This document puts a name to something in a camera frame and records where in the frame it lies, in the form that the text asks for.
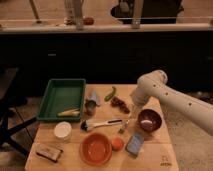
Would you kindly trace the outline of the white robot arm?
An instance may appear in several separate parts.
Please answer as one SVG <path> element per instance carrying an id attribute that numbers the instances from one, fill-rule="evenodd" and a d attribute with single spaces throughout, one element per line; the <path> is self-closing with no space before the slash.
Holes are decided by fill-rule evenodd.
<path id="1" fill-rule="evenodd" d="M 150 97 L 184 114 L 198 127 L 213 136 L 213 105 L 176 91 L 166 85 L 168 77 L 163 70 L 143 74 L 131 93 L 134 105 L 144 106 Z"/>

